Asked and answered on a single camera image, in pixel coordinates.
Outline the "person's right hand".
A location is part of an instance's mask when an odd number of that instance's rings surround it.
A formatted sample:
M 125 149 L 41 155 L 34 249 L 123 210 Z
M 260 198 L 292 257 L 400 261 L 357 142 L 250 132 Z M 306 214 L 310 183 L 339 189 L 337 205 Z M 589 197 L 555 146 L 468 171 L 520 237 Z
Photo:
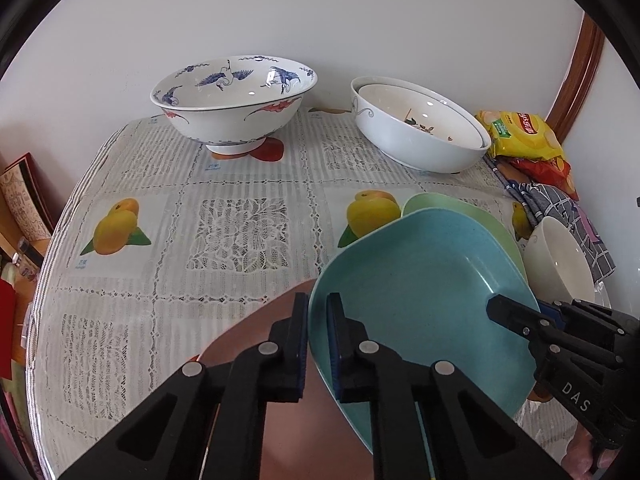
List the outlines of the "person's right hand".
M 561 460 L 562 468 L 575 480 L 592 480 L 594 462 L 592 435 L 578 424 Z

